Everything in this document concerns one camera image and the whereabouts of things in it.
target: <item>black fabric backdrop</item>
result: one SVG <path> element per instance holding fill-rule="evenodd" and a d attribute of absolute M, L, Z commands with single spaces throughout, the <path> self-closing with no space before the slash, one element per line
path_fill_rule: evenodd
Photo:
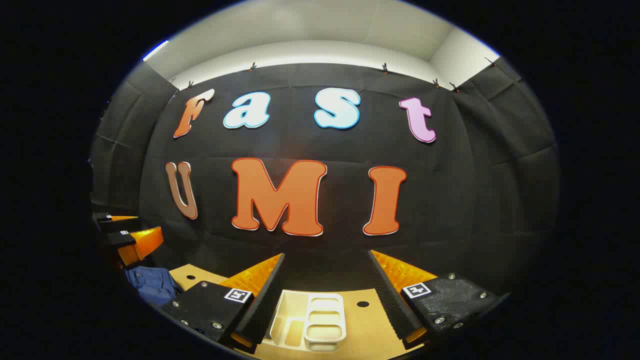
<path fill-rule="evenodd" d="M 97 211 L 135 214 L 140 176 L 151 134 L 175 93 L 146 63 L 139 64 L 113 94 L 93 140 L 92 202 Z"/>
<path fill-rule="evenodd" d="M 352 128 L 322 129 L 314 121 L 315 95 L 350 88 L 361 97 Z M 185 102 L 210 88 L 191 131 L 173 139 Z M 257 129 L 226 129 L 231 103 L 249 92 L 271 96 L 270 118 Z M 434 143 L 416 140 L 398 102 L 417 97 L 431 110 Z M 322 161 L 318 237 L 243 231 L 236 215 L 237 177 L 231 162 L 263 160 L 274 183 L 296 160 Z M 198 218 L 173 203 L 164 164 L 187 161 Z M 403 168 L 398 232 L 367 236 L 373 166 Z M 399 74 L 338 64 L 292 64 L 236 72 L 180 91 L 160 114 L 148 143 L 140 182 L 140 216 L 163 228 L 157 266 L 191 263 L 231 276 L 275 254 L 287 254 L 285 288 L 344 291 L 372 288 L 366 251 L 375 249 L 427 271 L 458 272 L 497 293 L 526 271 L 556 217 L 559 170 L 553 134 L 543 110 L 503 60 L 489 64 L 460 92 Z"/>

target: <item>orange letter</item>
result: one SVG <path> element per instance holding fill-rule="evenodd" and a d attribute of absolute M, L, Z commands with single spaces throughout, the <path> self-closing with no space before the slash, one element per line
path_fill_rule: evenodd
<path fill-rule="evenodd" d="M 191 189 L 191 165 L 185 162 L 178 164 L 178 171 L 180 171 L 180 175 L 182 176 L 182 185 L 184 186 L 184 193 L 187 195 L 189 206 L 182 201 L 180 191 L 178 191 L 178 181 L 175 178 L 175 164 L 167 163 L 164 169 L 169 176 L 169 186 L 171 187 L 173 201 L 178 205 L 178 209 L 184 216 L 192 220 L 195 219 L 198 217 L 198 208 L 196 208 L 196 200 L 193 198 L 193 190 Z"/>
<path fill-rule="evenodd" d="M 322 235 L 323 227 L 317 221 L 317 200 L 320 179 L 326 174 L 325 164 L 313 160 L 296 161 L 278 190 L 260 159 L 237 159 L 231 169 L 238 176 L 237 216 L 231 220 L 233 226 L 257 230 L 260 224 L 253 217 L 255 205 L 264 226 L 273 231 L 288 206 L 289 218 L 282 224 L 282 231 L 298 236 Z"/>
<path fill-rule="evenodd" d="M 179 138 L 182 135 L 186 135 L 189 130 L 191 130 L 191 121 L 194 121 L 200 112 L 202 111 L 202 106 L 204 106 L 205 101 L 210 101 L 213 97 L 213 93 L 215 90 L 210 89 L 202 94 L 192 97 L 187 101 L 186 109 L 184 109 L 184 113 L 182 114 L 182 119 L 180 119 L 180 124 L 178 124 L 178 128 L 173 133 L 173 138 Z"/>
<path fill-rule="evenodd" d="M 397 167 L 374 167 L 369 170 L 374 183 L 371 219 L 362 231 L 367 235 L 388 235 L 398 231 L 396 221 L 400 183 L 406 179 L 406 172 Z"/>

